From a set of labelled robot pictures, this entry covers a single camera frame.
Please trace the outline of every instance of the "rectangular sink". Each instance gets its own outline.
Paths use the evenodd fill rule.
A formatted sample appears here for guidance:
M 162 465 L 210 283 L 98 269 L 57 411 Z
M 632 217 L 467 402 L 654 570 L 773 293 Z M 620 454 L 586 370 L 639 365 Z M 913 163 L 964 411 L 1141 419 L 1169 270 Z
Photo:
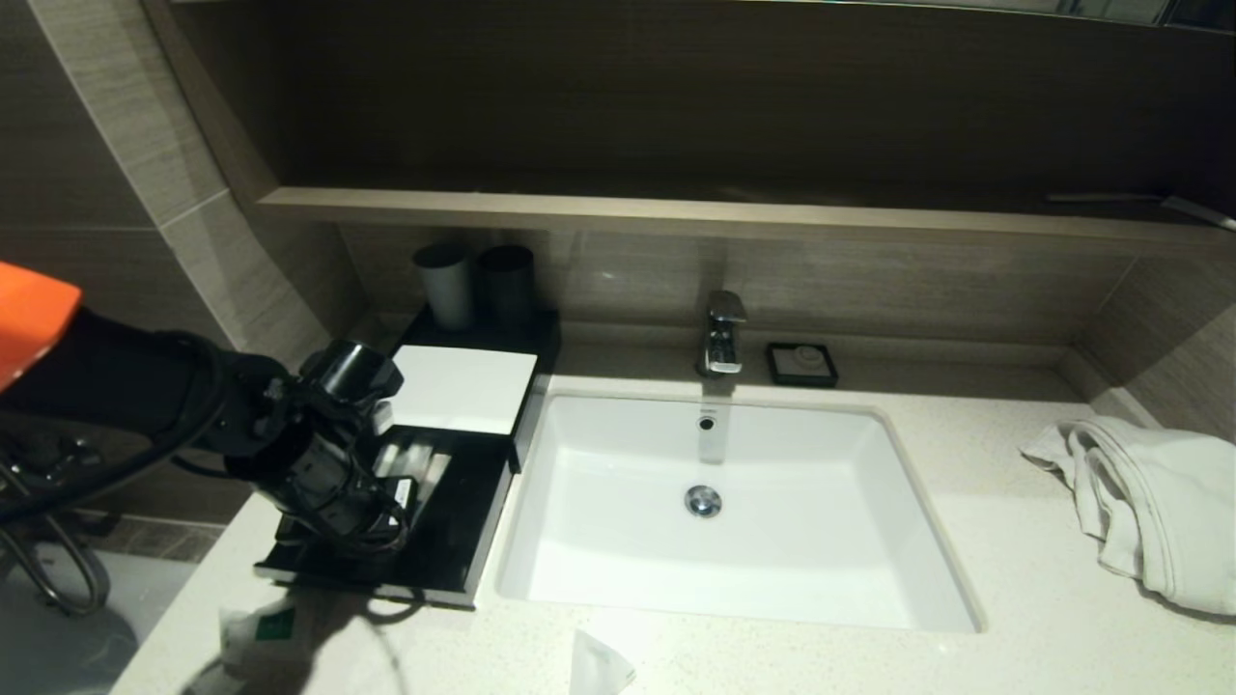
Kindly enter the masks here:
M 884 419 L 756 406 L 706 414 L 688 402 L 552 398 L 498 592 L 976 632 Z M 716 510 L 707 493 L 688 508 L 696 486 L 716 492 L 719 512 L 696 513 Z

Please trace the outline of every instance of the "white countertop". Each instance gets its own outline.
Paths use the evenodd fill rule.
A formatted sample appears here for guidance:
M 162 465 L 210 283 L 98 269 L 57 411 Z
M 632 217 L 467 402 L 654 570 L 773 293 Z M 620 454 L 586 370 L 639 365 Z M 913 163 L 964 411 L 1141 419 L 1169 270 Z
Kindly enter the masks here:
M 864 383 L 860 370 L 853 369 L 854 383 Z M 901 373 L 927 369 L 902 367 Z M 1136 582 L 1101 569 L 1095 560 L 1098 543 L 1078 531 L 1069 491 L 1017 454 L 1016 446 L 1044 425 L 1090 416 L 1090 407 L 1075 402 L 1048 370 L 942 366 L 931 373 L 920 381 L 938 386 L 952 380 L 957 388 L 905 394 L 742 385 L 734 399 L 865 406 L 886 413 L 960 564 L 983 626 L 978 634 L 504 599 L 494 582 L 519 476 L 498 526 L 476 612 L 421 608 L 381 625 L 357 616 L 355 599 L 316 595 L 310 599 L 314 608 L 330 613 L 337 625 L 328 631 L 311 672 L 283 676 L 293 685 L 286 691 L 566 693 L 575 631 L 583 628 L 634 664 L 635 681 L 624 691 L 630 695 L 1236 693 L 1236 627 L 1169 610 L 1142 596 Z M 906 383 L 915 391 L 913 380 Z M 985 394 L 999 391 L 999 383 L 1010 385 L 1010 396 L 929 394 Z M 693 398 L 700 386 L 555 376 L 550 391 Z M 132 660 L 115 695 L 174 694 L 189 691 L 194 681 L 205 683 L 199 674 L 220 653 L 220 608 L 253 610 L 284 596 L 283 589 L 251 570 L 269 550 L 277 521 L 265 500 L 255 496 L 245 505 Z M 370 608 L 397 613 L 400 606 L 376 601 Z

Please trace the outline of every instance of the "chrome faucet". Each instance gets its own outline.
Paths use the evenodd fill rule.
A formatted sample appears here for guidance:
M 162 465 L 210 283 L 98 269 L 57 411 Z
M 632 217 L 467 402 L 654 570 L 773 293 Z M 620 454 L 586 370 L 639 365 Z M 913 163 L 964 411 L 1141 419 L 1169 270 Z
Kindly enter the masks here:
M 743 371 L 738 361 L 738 324 L 747 322 L 743 301 L 733 292 L 709 293 L 706 322 L 703 359 L 696 370 L 708 378 Z

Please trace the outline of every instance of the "white towel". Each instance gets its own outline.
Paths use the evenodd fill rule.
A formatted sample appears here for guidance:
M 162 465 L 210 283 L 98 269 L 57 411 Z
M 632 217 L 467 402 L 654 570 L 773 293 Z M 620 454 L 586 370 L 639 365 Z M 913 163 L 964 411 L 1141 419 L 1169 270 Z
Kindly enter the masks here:
M 1043 430 L 1021 453 L 1059 470 L 1099 563 L 1184 606 L 1236 615 L 1236 446 L 1116 418 Z

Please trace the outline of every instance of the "faucet handle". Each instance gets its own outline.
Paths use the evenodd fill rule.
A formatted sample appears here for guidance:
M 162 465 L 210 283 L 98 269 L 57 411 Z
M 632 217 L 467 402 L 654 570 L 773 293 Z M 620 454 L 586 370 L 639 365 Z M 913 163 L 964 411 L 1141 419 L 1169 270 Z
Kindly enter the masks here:
M 745 323 L 747 309 L 738 294 L 717 289 L 708 294 L 708 318 L 714 322 Z

